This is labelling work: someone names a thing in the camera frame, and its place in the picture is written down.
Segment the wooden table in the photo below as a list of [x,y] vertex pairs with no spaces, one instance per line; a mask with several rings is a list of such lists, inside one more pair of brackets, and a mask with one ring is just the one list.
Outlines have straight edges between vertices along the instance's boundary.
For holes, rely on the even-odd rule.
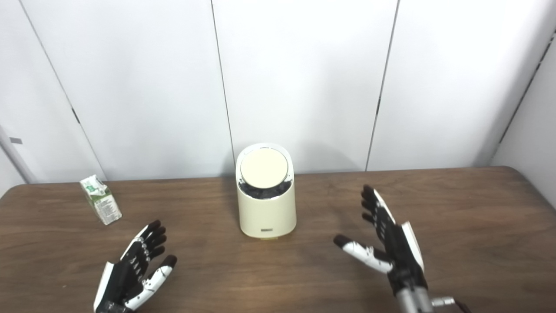
[[273,241],[240,231],[232,178],[109,182],[123,213],[109,226],[77,183],[22,185],[0,199],[0,311],[92,312],[105,262],[160,219],[178,263],[144,313],[397,312],[386,277],[332,243],[380,246],[360,217],[364,183],[411,221],[431,296],[556,311],[556,214],[504,167],[297,175],[297,227]]

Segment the door hinge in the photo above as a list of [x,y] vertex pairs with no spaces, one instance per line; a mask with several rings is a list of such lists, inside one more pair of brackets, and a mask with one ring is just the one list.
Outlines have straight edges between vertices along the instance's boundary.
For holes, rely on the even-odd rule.
[[81,122],[79,121],[79,118],[77,117],[77,113],[75,113],[75,110],[73,108],[71,108],[71,111],[73,112],[73,116],[75,116],[75,119],[77,120],[77,122],[79,124],[81,124]]

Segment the black fingertip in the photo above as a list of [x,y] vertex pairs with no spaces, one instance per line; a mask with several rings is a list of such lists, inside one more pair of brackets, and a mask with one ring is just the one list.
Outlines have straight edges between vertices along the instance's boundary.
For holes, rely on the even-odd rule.
[[375,219],[371,215],[369,215],[367,213],[362,213],[361,217],[363,217],[363,219],[366,220],[367,222],[370,222],[373,225],[375,224]]
[[334,237],[334,243],[340,247],[340,248],[344,248],[344,246],[350,242],[352,242],[353,240],[347,238],[346,236],[342,235],[342,234],[338,234],[336,235],[336,237]]
[[364,193],[374,193],[375,189],[367,184],[363,185],[363,192]]
[[152,232],[155,229],[157,229],[158,227],[160,227],[160,225],[162,225],[162,223],[160,222],[159,219],[157,219],[156,221],[150,223],[149,225],[147,225],[147,231],[148,232]]
[[175,255],[169,255],[164,259],[164,261],[162,261],[160,267],[170,266],[171,268],[174,268],[174,266],[176,266],[176,263],[177,263],[177,257]]
[[156,247],[151,254],[148,255],[149,258],[154,259],[155,257],[161,255],[164,253],[164,251],[166,250],[166,248],[164,248],[164,246],[160,246],[160,247]]

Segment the white wall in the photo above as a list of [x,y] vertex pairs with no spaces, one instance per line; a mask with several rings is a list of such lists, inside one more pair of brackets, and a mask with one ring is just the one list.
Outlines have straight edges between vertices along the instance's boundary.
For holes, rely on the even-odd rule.
[[520,171],[556,207],[556,44],[552,43],[492,165]]
[[31,183],[103,178],[17,0],[0,1],[0,141]]
[[365,170],[396,1],[214,0],[234,152]]
[[108,179],[233,172],[210,1],[23,3]]
[[368,169],[486,165],[555,27],[550,0],[402,0]]
[[298,173],[485,165],[556,27],[548,0],[401,0],[383,81],[395,0],[22,3],[47,54],[0,2],[0,141],[30,182],[231,174],[261,141]]
[[10,188],[24,183],[25,181],[0,146],[0,198]]

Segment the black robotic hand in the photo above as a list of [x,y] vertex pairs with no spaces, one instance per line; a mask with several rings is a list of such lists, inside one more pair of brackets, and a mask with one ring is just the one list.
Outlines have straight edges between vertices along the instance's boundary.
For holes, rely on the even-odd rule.
[[[423,274],[423,258],[411,224],[409,222],[402,225],[396,224],[382,197],[370,186],[365,185],[361,195],[363,197],[361,205],[366,209],[363,219],[373,224],[386,251],[365,246],[341,234],[334,238],[334,243],[367,266],[387,274],[394,296],[398,298],[401,306],[403,306],[401,302],[405,300],[428,301],[422,305],[415,303],[411,306],[415,305],[417,309],[421,306],[419,312],[432,311],[426,294],[428,286]],[[415,297],[415,292],[424,293],[424,296]]]
[[151,260],[164,253],[165,227],[160,221],[145,226],[116,264],[106,262],[93,309],[95,313],[135,312],[164,283],[177,258],[168,255],[160,267],[144,277]]

